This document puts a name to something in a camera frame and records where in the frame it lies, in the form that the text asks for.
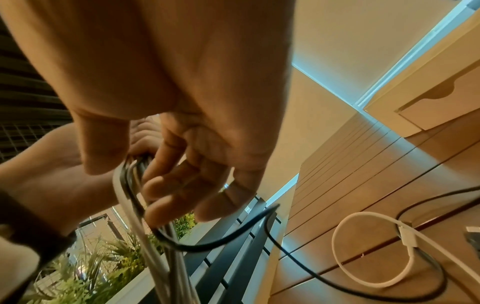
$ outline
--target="ceiling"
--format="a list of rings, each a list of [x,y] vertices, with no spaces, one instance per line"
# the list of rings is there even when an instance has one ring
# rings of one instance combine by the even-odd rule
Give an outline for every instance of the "ceiling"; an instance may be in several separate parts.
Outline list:
[[[293,64],[352,104],[458,3],[297,0]]]

